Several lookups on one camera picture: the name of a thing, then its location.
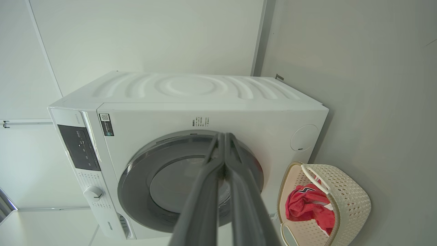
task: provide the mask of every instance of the washing machine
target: washing machine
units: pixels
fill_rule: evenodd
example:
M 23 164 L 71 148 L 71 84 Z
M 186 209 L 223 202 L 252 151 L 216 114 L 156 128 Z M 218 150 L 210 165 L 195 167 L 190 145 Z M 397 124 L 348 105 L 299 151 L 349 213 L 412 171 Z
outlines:
M 170 236 L 218 132 L 231 132 L 267 211 L 307 162 L 328 109 L 269 77 L 110 72 L 49 106 L 79 185 L 114 239 Z M 231 220 L 229 185 L 218 191 Z

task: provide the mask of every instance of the red clothing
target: red clothing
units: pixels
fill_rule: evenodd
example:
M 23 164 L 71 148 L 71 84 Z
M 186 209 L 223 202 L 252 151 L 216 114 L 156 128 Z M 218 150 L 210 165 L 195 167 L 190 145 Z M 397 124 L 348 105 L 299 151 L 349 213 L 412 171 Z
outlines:
M 331 234 L 335 223 L 334 212 L 324 207 L 322 204 L 315 204 L 319 201 L 329 204 L 326 194 L 314 184 L 306 186 L 298 185 L 288 196 L 285 204 L 285 215 L 290 221 L 307 221 L 315 219 L 319 227 Z

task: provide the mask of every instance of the white plastic basket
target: white plastic basket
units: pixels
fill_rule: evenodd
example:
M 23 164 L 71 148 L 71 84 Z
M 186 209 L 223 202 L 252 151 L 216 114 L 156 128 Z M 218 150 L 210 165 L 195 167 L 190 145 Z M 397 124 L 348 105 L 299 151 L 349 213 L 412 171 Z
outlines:
M 315 175 L 326 188 L 314 179 Z M 326 193 L 332 204 L 335 224 L 330 236 L 322 232 L 315 220 L 294 222 L 285 216 L 289 194 L 297 185 L 305 186 L 310 182 Z M 282 240 L 289 246 L 284 237 L 284 228 L 287 228 L 298 246 L 346 246 L 363 227 L 370 208 L 367 193 L 337 167 L 293 162 L 284 176 L 278 198 Z

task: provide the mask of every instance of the washing machine door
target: washing machine door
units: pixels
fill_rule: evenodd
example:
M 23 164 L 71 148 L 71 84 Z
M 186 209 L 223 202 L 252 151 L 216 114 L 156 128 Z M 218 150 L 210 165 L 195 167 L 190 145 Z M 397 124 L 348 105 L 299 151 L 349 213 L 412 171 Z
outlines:
M 141 148 L 127 165 L 118 184 L 118 199 L 137 223 L 162 232 L 173 232 L 216 132 L 184 131 L 169 134 Z M 262 168 L 243 144 L 245 163 L 261 192 Z M 219 224 L 231 221 L 230 186 L 220 181 Z

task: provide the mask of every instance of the white dial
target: white dial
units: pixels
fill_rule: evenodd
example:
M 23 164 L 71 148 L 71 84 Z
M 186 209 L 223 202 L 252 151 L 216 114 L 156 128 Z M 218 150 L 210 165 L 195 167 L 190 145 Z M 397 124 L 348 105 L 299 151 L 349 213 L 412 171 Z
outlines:
M 102 198 L 103 191 L 99 187 L 88 186 L 87 189 L 83 192 L 85 198 L 90 202 L 97 202 Z

